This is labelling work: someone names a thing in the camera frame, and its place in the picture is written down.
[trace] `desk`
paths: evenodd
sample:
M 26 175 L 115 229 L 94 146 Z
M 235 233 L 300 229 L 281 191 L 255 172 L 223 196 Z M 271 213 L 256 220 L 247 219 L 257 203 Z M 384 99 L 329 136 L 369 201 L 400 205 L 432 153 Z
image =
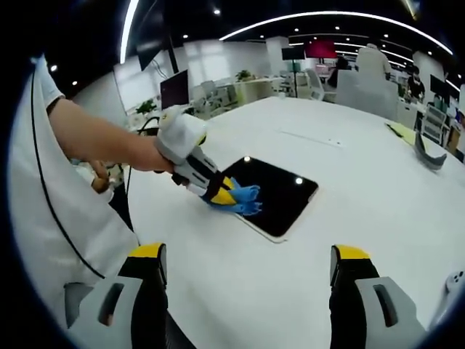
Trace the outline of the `desk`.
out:
M 385 122 L 277 97 L 210 120 L 203 149 L 220 169 L 250 155 L 319 183 L 282 244 L 168 174 L 132 172 L 134 229 L 143 244 L 167 244 L 169 311 L 197 348 L 329 348 L 333 244 L 368 252 L 429 325 L 445 279 L 465 264 L 465 168 L 449 156 L 429 171 Z
M 272 85 L 279 84 L 282 80 L 284 78 L 277 77 L 235 82 L 234 87 L 239 105 L 249 104 L 273 96 L 275 93 Z

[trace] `red screen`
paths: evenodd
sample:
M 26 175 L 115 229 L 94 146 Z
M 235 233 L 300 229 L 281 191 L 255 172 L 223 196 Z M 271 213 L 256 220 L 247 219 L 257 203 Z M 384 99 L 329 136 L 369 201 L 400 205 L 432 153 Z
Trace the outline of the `red screen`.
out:
M 334 42 L 327 40 L 314 40 L 305 47 L 307 58 L 337 58 Z

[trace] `tablet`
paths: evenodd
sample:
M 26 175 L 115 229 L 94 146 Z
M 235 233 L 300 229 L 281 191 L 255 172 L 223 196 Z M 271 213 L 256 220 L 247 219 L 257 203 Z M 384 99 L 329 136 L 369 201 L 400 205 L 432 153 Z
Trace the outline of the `tablet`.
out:
M 260 186 L 257 201 L 262 202 L 262 211 L 241 218 L 273 242 L 286 240 L 289 228 L 318 189 L 316 182 L 250 156 L 236 161 L 223 173 L 243 187 Z

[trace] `black ceiling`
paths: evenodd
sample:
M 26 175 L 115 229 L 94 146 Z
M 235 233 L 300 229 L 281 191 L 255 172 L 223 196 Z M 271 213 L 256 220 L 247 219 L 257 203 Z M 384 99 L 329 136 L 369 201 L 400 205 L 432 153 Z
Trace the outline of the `black ceiling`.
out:
M 146 11 L 154 0 L 139 0 L 134 25 L 140 20 L 140 12 Z M 405 0 L 168 0 L 166 1 L 165 23 L 167 32 L 171 33 L 174 46 L 182 46 L 186 41 L 201 39 L 218 39 L 228 33 L 248 25 L 282 15 L 299 12 L 323 10 L 341 10 L 364 12 L 388 17 L 412 25 L 438 39 L 454 51 L 454 57 L 436 47 L 422 36 L 397 25 L 378 20 L 345 17 L 320 16 L 300 17 L 254 28 L 230 40 L 260 40 L 260 36 L 290 36 L 291 42 L 299 42 L 313 37 L 316 33 L 349 34 L 352 43 L 366 44 L 366 40 L 356 36 L 377 36 L 392 43 L 411 48 L 413 51 L 431 51 L 433 55 L 450 71 L 450 80 L 460 84 L 458 73 L 464 71 L 458 64 L 463 59 L 465 47 L 460 37 L 460 11 L 458 1 L 421 1 L 418 20 L 409 14 Z M 50 37 L 46 48 L 46 57 L 50 65 L 57 65 L 54 78 L 61 90 L 67 95 L 74 95 L 98 77 L 111 71 L 119 62 L 119 49 L 124 18 L 129 0 L 80 0 L 57 19 L 54 35 Z M 213 13 L 221 10 L 220 15 Z M 344 51 L 355 48 L 337 47 Z M 391 52 L 408 57 L 409 51 L 399 46 L 389 45 Z M 396 57 L 393 61 L 403 63 Z

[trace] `potted plant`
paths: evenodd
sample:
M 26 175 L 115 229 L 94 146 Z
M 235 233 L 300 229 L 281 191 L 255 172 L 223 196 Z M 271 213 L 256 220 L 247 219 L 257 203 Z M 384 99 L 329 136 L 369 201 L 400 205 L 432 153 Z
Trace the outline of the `potted plant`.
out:
M 136 112 L 138 114 L 146 115 L 149 114 L 151 111 L 153 111 L 156 108 L 155 103 L 153 102 L 153 99 L 146 100 L 143 104 L 136 109 Z
M 254 79 L 254 76 L 251 74 L 250 71 L 243 70 L 243 71 L 240 71 L 239 73 L 237 73 L 235 75 L 235 78 L 238 80 L 238 82 L 241 82 L 241 81 L 252 80 L 252 79 Z

